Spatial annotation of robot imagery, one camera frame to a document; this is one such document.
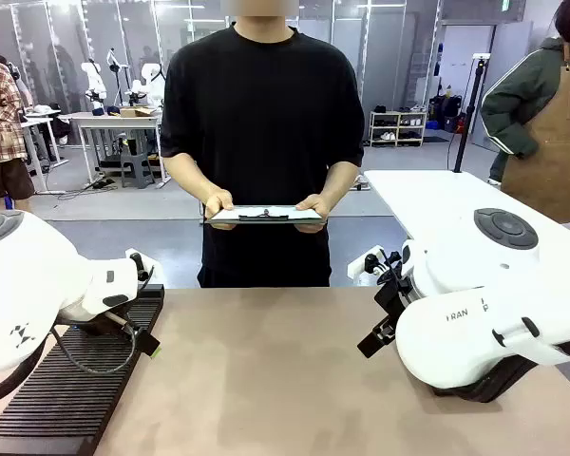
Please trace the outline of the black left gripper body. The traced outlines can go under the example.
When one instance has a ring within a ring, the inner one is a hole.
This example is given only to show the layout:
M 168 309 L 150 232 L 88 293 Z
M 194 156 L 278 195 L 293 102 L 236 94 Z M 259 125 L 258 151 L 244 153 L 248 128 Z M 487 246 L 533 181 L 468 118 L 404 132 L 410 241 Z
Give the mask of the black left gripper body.
M 97 315 L 81 312 L 77 315 L 78 326 L 90 336 L 129 336 L 126 327 L 133 330 L 138 328 L 138 324 L 129 317 L 129 310 L 129 307 L 116 307 Z

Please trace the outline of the person's left hand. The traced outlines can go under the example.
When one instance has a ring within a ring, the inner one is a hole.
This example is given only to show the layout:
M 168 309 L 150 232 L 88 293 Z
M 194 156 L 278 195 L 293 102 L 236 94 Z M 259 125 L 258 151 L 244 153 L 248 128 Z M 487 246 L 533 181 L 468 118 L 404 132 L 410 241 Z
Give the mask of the person's left hand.
M 328 216 L 334 206 L 335 202 L 327 193 L 309 195 L 296 206 L 296 209 L 298 211 L 313 210 L 321 217 L 322 221 L 315 224 L 296 224 L 296 230 L 304 234 L 319 233 L 326 226 Z

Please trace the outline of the person's right hand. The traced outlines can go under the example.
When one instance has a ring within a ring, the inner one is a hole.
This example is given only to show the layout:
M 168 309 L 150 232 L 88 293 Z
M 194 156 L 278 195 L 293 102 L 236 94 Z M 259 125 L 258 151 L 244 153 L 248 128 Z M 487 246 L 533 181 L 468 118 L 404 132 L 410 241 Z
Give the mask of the person's right hand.
M 222 210 L 233 210 L 234 204 L 232 195 L 223 189 L 214 191 L 205 202 L 204 216 L 206 219 L 212 219 Z

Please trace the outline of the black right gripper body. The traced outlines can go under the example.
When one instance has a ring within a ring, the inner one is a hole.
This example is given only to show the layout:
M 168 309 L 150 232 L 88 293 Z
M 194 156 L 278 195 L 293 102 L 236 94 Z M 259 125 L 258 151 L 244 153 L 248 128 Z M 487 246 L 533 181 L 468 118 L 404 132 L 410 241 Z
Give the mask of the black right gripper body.
M 398 320 L 405 310 L 397 280 L 387 279 L 374 296 L 374 300 L 384 310 L 386 316 L 374 327 L 373 332 L 380 335 L 394 335 Z

